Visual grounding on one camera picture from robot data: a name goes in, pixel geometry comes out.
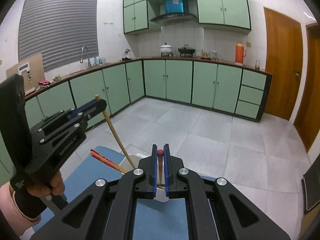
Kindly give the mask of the pink sleeve forearm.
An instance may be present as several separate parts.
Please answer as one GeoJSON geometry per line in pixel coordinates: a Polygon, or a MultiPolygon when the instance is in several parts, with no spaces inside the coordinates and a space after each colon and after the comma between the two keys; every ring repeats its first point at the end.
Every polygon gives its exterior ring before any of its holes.
{"type": "Polygon", "coordinates": [[[1,213],[4,221],[9,224],[17,236],[21,236],[32,226],[39,224],[41,215],[35,218],[24,215],[17,207],[14,196],[14,190],[9,182],[1,186],[1,213]]]}

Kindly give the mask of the left hand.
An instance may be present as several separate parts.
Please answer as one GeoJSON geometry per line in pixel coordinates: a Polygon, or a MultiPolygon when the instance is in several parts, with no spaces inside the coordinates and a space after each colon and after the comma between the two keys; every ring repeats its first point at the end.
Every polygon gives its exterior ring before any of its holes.
{"type": "Polygon", "coordinates": [[[27,187],[27,191],[29,194],[35,197],[46,197],[50,194],[54,196],[61,196],[65,191],[65,185],[61,176],[60,170],[53,176],[50,181],[50,186],[47,187],[42,183],[36,183],[27,187]]]}

